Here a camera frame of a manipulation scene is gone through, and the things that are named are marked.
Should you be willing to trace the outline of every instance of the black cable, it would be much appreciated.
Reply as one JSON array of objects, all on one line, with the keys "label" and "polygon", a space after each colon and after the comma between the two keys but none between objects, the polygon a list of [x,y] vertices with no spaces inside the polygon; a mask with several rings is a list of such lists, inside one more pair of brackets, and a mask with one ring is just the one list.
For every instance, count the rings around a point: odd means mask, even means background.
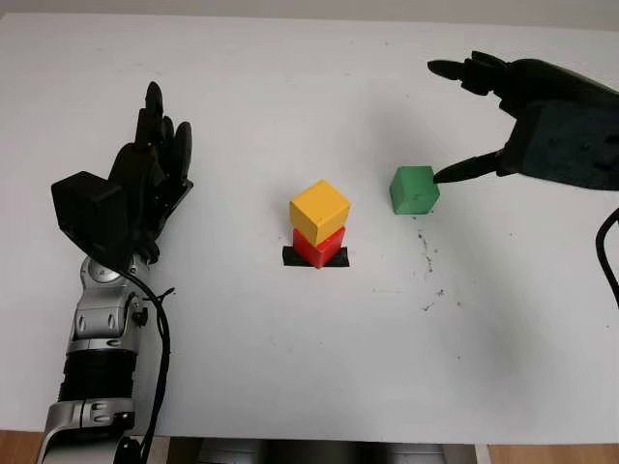
[{"label": "black cable", "polygon": [[598,230],[598,234],[596,235],[596,251],[598,252],[598,259],[600,260],[602,271],[604,271],[604,275],[608,280],[612,294],[615,297],[615,302],[617,302],[617,305],[619,306],[619,283],[617,283],[617,277],[615,277],[614,272],[610,268],[608,257],[606,256],[606,248],[604,246],[604,240],[606,239],[606,235],[608,234],[610,227],[612,227],[618,220],[619,208],[613,211],[612,214],[600,226],[600,230]]},{"label": "black cable", "polygon": [[126,271],[116,271],[122,277],[131,281],[137,288],[139,288],[146,295],[146,300],[150,301],[157,312],[157,328],[162,339],[162,358],[160,360],[159,375],[157,378],[157,386],[155,387],[155,398],[153,400],[153,410],[151,412],[151,418],[148,424],[148,428],[144,433],[144,439],[140,445],[141,464],[146,464],[148,455],[151,451],[151,445],[153,444],[153,438],[155,437],[155,428],[157,427],[157,418],[159,417],[159,411],[163,405],[163,397],[165,396],[165,384],[167,382],[167,370],[170,366],[170,330],[167,323],[167,317],[163,310],[163,299],[173,292],[173,289],[168,290],[163,295],[157,297],[155,293],[135,275]]}]

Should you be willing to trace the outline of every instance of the white tabletop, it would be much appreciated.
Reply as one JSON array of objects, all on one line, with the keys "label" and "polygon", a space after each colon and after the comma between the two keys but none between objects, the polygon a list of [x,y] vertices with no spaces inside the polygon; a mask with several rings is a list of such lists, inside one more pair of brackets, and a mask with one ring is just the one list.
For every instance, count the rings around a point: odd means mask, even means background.
[{"label": "white tabletop", "polygon": [[[389,200],[398,166],[486,153],[513,126],[427,60],[539,57],[619,87],[617,44],[549,28],[8,14],[0,428],[42,429],[80,295],[82,254],[49,186],[107,176],[154,79],[166,112],[192,123],[195,182],[152,268],[156,291],[177,288],[159,433],[618,441],[619,311],[594,250],[618,195],[487,176],[442,187],[427,217]],[[281,263],[288,200],[318,179],[352,201],[349,269]],[[150,332],[142,420],[155,346]]]}]

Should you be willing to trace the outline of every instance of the black base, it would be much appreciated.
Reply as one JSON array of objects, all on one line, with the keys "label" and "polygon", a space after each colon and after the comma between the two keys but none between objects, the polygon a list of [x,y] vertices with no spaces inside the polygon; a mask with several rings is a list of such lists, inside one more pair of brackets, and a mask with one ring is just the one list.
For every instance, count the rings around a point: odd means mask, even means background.
[{"label": "black base", "polygon": [[[311,268],[312,265],[306,261],[292,246],[285,246],[281,249],[281,257],[283,258],[284,266],[301,266],[304,268]],[[334,255],[331,260],[325,264],[325,268],[349,268],[348,262],[348,248],[343,246]]]}]

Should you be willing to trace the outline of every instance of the stacked blocks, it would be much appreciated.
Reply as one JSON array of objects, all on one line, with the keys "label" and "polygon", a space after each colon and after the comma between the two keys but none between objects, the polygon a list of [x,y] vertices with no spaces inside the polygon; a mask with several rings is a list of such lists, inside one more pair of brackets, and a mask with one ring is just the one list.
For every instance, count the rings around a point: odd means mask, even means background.
[{"label": "stacked blocks", "polygon": [[397,215],[426,215],[440,195],[431,166],[399,167],[389,192]]},{"label": "stacked blocks", "polygon": [[328,182],[319,181],[290,201],[292,245],[316,269],[341,248],[350,202]]}]

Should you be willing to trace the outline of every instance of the wooden floor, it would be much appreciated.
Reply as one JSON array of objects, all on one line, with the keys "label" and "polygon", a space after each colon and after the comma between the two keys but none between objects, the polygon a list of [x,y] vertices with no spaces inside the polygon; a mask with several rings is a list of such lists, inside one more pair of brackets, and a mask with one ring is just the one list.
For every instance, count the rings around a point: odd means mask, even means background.
[{"label": "wooden floor", "polygon": [[[0,430],[0,463],[33,464],[40,433]],[[619,445],[489,447],[492,464],[619,464]]]}]

